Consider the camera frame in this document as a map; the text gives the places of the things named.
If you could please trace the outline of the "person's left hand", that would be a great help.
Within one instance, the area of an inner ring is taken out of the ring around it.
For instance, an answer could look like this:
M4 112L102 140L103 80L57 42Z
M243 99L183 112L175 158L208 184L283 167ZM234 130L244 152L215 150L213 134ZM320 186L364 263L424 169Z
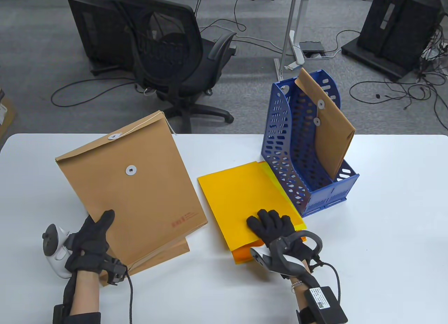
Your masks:
M106 234L115 218L114 210L105 211L98 221L88 216L72 241L72 254L65 263L70 273L88 271L100 274L109 244Z

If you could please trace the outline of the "person's right hand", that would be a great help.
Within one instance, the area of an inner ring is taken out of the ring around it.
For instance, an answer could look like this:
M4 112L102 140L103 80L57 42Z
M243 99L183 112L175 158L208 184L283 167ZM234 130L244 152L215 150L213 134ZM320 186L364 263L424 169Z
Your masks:
M277 211L259 210L257 217L250 216L246 220L248 228L269 248L272 241L280 237L288 237L296 233L291 219L287 215L280 217ZM300 261L310 261L313 251L306 246L302 239L292 242L290 249L284 251L285 255L294 257Z

